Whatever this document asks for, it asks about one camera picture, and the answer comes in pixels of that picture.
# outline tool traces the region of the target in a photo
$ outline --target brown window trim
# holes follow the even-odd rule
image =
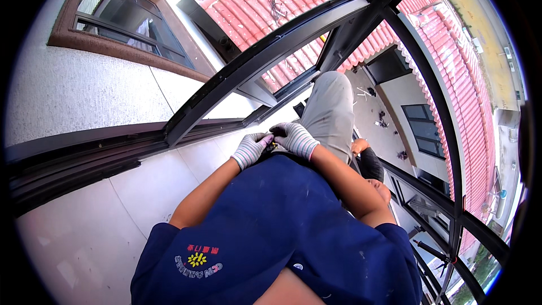
[[[207,82],[216,71],[205,55],[197,47],[184,25],[166,0],[150,0],[160,10],[164,20],[181,43],[187,57],[190,58],[197,71],[180,65],[170,59],[154,53],[140,50],[134,46],[116,40],[97,36],[88,32],[73,29],[73,22],[79,0],[65,0],[55,21],[47,45],[67,47],[70,49],[99,53],[104,56],[129,60],[134,63],[157,67],[200,82]]]

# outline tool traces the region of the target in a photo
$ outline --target forearm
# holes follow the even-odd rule
[[[169,223],[178,228],[200,224],[222,191],[240,172],[235,159],[228,159],[180,202]]]
[[[371,184],[325,147],[322,145],[315,147],[311,155],[311,162],[339,194],[342,202],[356,219],[372,226],[373,217],[369,217],[371,221],[365,221],[364,217],[369,214],[382,216],[382,213],[388,213],[389,217],[386,215],[384,222],[394,222],[385,201]]]

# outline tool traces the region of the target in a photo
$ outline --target printed logo on shirt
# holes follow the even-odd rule
[[[188,245],[186,248],[188,251],[194,251],[194,252],[201,252],[201,253],[208,253],[209,250],[211,251],[211,254],[218,254],[218,247],[208,247],[208,246],[201,246],[201,245]]]
[[[188,262],[192,267],[203,265],[203,263],[207,262],[207,256],[204,256],[203,254],[198,255],[196,252],[195,254],[192,254],[190,257],[188,257]]]
[[[181,258],[181,256],[175,256],[175,262],[177,263],[177,268],[179,269],[179,272],[182,273],[184,276],[186,276],[188,278],[201,279],[204,275],[205,275],[205,278],[207,278],[210,275],[213,275],[213,274],[217,273],[218,271],[220,271],[222,269],[222,264],[221,263],[216,263],[215,265],[211,266],[210,268],[208,268],[206,270],[193,271],[193,270],[190,270],[190,269],[188,269],[188,268],[186,268],[184,266],[185,263],[183,263],[183,259]]]

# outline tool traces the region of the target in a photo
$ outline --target striped glove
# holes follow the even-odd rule
[[[273,141],[273,137],[272,134],[266,135],[265,133],[247,134],[243,137],[231,158],[237,161],[241,171],[243,171],[258,161],[263,150]]]
[[[275,142],[281,144],[296,156],[311,160],[312,152],[320,142],[301,125],[295,123],[280,123],[269,129],[274,134],[284,134],[286,137],[276,136]]]

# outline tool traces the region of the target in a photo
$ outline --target worker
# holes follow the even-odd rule
[[[153,227],[132,304],[419,304],[407,233],[347,165],[352,103],[346,76],[326,72],[300,123],[246,135]],[[288,152],[254,165],[272,141]]]
[[[356,158],[362,177],[367,179],[388,204],[391,200],[391,193],[384,185],[384,167],[376,156],[375,151],[371,148],[371,145],[369,145],[367,140],[358,138],[352,142],[351,151],[354,158]]]

